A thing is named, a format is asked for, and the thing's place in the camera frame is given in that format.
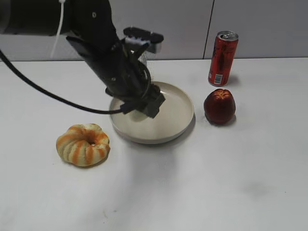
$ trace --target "soda can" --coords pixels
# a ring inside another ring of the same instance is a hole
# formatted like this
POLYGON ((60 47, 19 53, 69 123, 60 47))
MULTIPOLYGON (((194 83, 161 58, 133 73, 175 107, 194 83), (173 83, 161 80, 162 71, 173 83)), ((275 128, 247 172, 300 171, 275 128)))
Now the soda can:
POLYGON ((233 63, 238 34, 232 31, 221 31, 217 34, 208 81, 214 86, 227 84, 233 63))

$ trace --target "white table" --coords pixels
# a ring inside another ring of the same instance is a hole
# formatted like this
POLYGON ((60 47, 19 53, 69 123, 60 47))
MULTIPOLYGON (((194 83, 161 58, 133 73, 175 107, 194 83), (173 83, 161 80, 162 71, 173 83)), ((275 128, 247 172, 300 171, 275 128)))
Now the white table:
MULTIPOLYGON (((46 89, 108 109, 83 62, 15 65, 46 89)), ((236 121, 210 125, 203 102, 210 61, 150 62, 154 80, 185 90, 195 126, 157 147, 125 141, 108 116, 66 106, 0 63, 1 231, 307 231, 308 58, 236 60, 236 121), (55 141, 73 124, 110 136, 108 160, 81 169, 55 141)))

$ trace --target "fake fruit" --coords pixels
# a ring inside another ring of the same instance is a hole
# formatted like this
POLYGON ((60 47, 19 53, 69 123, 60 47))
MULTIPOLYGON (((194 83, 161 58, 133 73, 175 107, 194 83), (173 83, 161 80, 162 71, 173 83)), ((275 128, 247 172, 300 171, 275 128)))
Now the fake fruit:
POLYGON ((235 101, 230 91, 217 89, 206 98, 204 111, 210 123, 223 125, 235 114, 235 101))

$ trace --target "white plate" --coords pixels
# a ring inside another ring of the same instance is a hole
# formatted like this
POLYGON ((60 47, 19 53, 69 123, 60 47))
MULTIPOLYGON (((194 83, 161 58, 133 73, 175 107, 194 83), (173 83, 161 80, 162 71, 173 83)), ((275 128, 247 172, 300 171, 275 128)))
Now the white plate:
MULTIPOLYGON (((125 139, 143 144, 165 143, 180 136, 192 121, 193 103, 185 92, 168 83, 154 84, 160 87, 166 98, 154 119, 138 111, 110 116, 115 130, 125 139)), ((122 103, 114 98, 110 110, 120 108, 122 103)))

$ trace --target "plate rim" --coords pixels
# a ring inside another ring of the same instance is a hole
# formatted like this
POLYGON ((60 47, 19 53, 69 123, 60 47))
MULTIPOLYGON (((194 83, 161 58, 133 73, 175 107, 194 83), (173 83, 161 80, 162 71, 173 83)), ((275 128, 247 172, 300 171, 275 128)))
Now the plate rim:
MULTIPOLYGON (((182 90, 181 88, 173 85, 173 84, 170 84, 170 83, 166 83, 166 82, 163 82, 163 81, 153 81, 152 82, 153 84, 158 84, 158 85, 170 85, 174 88, 177 88, 181 91, 182 94, 185 95, 185 97, 187 97, 187 99, 189 100, 190 102, 190 105, 192 107, 192 110, 191 110, 191 117, 190 117, 190 120, 188 122, 188 124, 186 125, 186 127, 181 130, 179 133, 177 134, 174 134, 173 136, 167 136, 167 137, 163 137, 163 138, 160 138, 160 139, 140 139, 140 138, 136 138, 136 137, 132 137, 124 132, 122 132, 115 124, 115 122, 113 121, 112 117, 114 115, 110 115, 109 116, 109 119, 111 120, 111 123, 115 129, 115 131, 124 139, 127 139, 127 140, 130 140, 132 142, 137 142, 137 143, 142 143, 142 144, 160 144, 160 143, 165 143, 165 142, 168 142, 168 141, 171 141, 171 140, 174 140, 176 139, 177 137, 179 137, 181 134, 183 134, 186 129, 189 127, 189 125, 191 124, 192 120, 193 120, 193 116, 194 116, 194 104, 193 104, 193 101, 192 99, 190 98, 190 96, 184 91, 182 90)), ((115 101, 118 101, 119 99, 116 99, 116 98, 113 98, 109 104, 109 110, 113 110, 112 108, 112 105, 114 105, 115 101)))

